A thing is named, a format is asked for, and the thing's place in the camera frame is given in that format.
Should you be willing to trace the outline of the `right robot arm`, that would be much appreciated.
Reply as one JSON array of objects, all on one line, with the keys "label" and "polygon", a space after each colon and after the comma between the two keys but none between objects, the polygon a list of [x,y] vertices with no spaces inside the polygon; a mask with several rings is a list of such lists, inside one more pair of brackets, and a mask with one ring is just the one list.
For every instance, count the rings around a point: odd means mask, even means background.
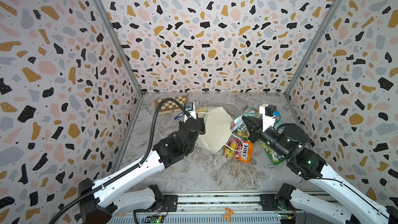
[{"label": "right robot arm", "polygon": [[242,117],[249,140],[264,142],[287,167],[304,180],[321,188],[333,197],[332,204],[284,183],[274,202],[281,210],[299,209],[333,224],[396,224],[398,210],[372,200],[342,178],[327,162],[306,144],[310,137],[296,124],[284,123],[275,127],[275,118]]}]

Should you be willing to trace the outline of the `green teal snack packet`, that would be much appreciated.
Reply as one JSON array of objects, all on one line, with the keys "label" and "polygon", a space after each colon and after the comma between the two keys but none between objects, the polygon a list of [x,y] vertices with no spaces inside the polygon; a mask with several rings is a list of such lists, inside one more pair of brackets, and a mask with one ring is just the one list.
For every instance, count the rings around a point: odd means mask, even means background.
[{"label": "green teal snack packet", "polygon": [[273,128],[277,128],[280,125],[281,120],[282,120],[281,113],[278,111],[275,111],[275,112],[273,112],[273,114],[274,114],[272,117],[272,119],[274,120]]}]

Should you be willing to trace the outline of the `yellow green snack packet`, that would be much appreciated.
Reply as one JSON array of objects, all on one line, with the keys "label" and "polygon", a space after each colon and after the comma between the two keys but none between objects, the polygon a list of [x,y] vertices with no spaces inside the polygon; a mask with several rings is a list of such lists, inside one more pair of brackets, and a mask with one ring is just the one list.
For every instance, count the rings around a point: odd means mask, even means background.
[{"label": "yellow green snack packet", "polygon": [[285,159],[282,156],[279,156],[275,151],[269,148],[264,142],[261,141],[260,143],[263,149],[266,151],[273,165],[277,166],[284,162]]},{"label": "yellow green snack packet", "polygon": [[243,115],[243,116],[254,116],[254,117],[257,117],[258,112],[259,112],[258,109],[254,108],[254,107],[251,107],[251,106],[247,106],[247,107],[243,110],[242,115]]}]

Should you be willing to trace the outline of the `white paper bag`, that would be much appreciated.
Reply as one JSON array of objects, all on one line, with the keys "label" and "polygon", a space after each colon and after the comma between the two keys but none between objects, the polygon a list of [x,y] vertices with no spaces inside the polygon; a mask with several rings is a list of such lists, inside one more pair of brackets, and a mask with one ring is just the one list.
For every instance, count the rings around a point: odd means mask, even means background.
[{"label": "white paper bag", "polygon": [[236,136],[230,130],[232,117],[223,107],[198,107],[196,114],[199,118],[204,118],[206,130],[204,135],[199,135],[197,147],[217,153],[230,137]]}]

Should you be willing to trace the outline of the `orange snack packet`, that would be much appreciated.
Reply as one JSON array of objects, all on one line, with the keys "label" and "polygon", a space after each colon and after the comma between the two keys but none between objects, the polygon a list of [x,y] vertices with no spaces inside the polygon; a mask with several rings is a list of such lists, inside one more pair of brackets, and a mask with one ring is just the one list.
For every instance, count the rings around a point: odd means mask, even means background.
[{"label": "orange snack packet", "polygon": [[252,142],[232,136],[224,146],[223,155],[244,163],[250,163],[253,149],[254,144]]}]

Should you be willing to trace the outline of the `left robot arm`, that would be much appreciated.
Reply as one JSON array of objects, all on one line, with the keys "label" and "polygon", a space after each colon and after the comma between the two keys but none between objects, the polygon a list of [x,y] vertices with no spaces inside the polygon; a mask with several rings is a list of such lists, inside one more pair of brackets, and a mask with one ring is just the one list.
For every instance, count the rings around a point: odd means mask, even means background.
[{"label": "left robot arm", "polygon": [[136,192],[127,190],[183,160],[193,152],[198,137],[204,134],[204,119],[188,118],[179,123],[178,131],[155,144],[147,158],[141,158],[105,178],[83,180],[78,187],[81,197],[90,190],[98,189],[78,201],[83,223],[106,224],[113,217],[127,212],[163,209],[164,195],[157,185]]}]

